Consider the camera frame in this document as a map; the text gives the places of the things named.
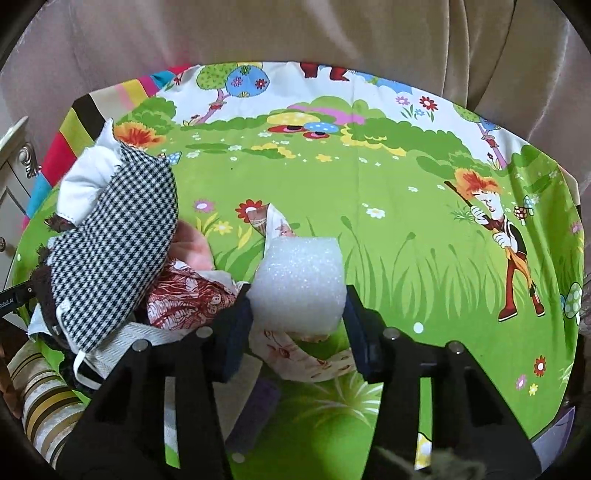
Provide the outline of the white padded cloth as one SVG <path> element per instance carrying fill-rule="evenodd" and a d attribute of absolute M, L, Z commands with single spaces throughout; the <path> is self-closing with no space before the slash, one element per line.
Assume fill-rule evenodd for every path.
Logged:
<path fill-rule="evenodd" d="M 113 119 L 108 118 L 95 143 L 84 149 L 62 178 L 57 216 L 79 226 L 121 165 L 121 144 L 114 136 Z"/>

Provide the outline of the green cartoon print tablecloth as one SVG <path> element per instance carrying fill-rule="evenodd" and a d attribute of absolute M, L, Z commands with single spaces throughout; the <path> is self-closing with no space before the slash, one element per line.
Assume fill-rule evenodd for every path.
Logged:
<path fill-rule="evenodd" d="M 529 434 L 575 357 L 583 233 L 556 162 L 445 99 L 295 63 L 163 72 L 77 99 L 42 173 L 55 186 L 106 118 L 179 151 L 179 211 L 215 259 L 252 277 L 273 203 L 297 234 L 334 236 L 368 307 L 425 343 L 464 342 Z"/>

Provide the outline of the beige curtain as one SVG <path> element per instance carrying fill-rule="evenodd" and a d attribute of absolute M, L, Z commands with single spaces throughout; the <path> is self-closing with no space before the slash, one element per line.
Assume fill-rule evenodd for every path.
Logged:
<path fill-rule="evenodd" d="M 79 96 L 181 64 L 311 61 L 467 106 L 590 196 L 590 54 L 552 1 L 5 1 L 1 124 L 45 151 Z"/>

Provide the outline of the purple plastic storage box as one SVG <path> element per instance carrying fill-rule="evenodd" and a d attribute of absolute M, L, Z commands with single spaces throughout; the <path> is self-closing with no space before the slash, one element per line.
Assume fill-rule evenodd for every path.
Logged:
<path fill-rule="evenodd" d="M 575 420 L 576 407 L 562 409 L 557 418 L 532 441 L 541 465 L 546 471 L 565 449 Z"/>

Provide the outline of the white herringbone cloth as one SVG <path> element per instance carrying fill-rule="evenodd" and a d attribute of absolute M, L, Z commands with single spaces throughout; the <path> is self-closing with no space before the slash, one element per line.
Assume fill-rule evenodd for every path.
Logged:
<path fill-rule="evenodd" d="M 134 342 L 146 340 L 152 346 L 159 346 L 179 341 L 190 333 L 193 333 L 193 330 L 165 330 L 146 324 L 128 322 L 110 333 L 89 352 L 82 350 L 77 352 L 73 362 L 74 378 L 85 387 L 98 390 L 99 383 L 82 374 L 81 366 L 83 364 L 97 374 L 100 380 L 104 380 Z"/>

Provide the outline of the white foam sponge block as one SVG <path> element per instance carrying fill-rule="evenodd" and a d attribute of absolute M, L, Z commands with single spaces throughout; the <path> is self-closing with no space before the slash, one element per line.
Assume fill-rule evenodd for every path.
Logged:
<path fill-rule="evenodd" d="M 338 240 L 276 237 L 270 241 L 247 293 L 256 325 L 304 336 L 339 328 L 346 278 Z"/>

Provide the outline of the purple knitted sock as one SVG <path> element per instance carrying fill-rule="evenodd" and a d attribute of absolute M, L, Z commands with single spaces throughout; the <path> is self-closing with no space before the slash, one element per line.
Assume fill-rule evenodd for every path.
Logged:
<path fill-rule="evenodd" d="M 259 435 L 276 413 L 280 403 L 280 387 L 273 380 L 259 377 L 239 415 L 228 440 L 226 449 L 232 453 L 246 454 L 256 445 Z"/>

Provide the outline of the white ornate cabinet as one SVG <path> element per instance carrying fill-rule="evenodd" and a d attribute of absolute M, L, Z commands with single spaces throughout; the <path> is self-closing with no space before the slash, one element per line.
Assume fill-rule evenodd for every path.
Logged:
<path fill-rule="evenodd" d="M 1 139 L 1 288 L 9 283 L 22 235 L 22 222 L 39 173 L 35 149 L 27 134 L 28 117 L 13 124 Z"/>

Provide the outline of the pink knitted cloth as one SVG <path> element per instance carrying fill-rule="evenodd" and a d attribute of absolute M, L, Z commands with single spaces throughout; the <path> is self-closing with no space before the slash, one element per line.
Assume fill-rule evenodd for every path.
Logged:
<path fill-rule="evenodd" d="M 184 262 L 195 271 L 214 270 L 211 247 L 209 247 L 204 234 L 183 220 L 177 221 L 168 257 L 171 260 Z"/>

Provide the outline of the black white houndstooth cloth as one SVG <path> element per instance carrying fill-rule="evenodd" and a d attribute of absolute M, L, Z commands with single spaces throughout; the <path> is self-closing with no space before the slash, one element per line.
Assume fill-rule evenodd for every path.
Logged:
<path fill-rule="evenodd" d="M 176 230 L 169 162 L 127 145 L 121 153 L 121 166 L 89 215 L 49 249 L 55 315 L 66 339 L 84 353 L 136 308 L 162 270 Z"/>

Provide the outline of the red white floral cloth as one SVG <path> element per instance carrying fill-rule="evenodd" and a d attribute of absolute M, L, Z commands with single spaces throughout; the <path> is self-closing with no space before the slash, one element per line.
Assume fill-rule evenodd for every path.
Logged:
<path fill-rule="evenodd" d="M 164 330 L 195 330 L 209 325 L 238 296 L 228 272 L 195 271 L 180 260 L 169 262 L 146 295 L 148 323 Z"/>

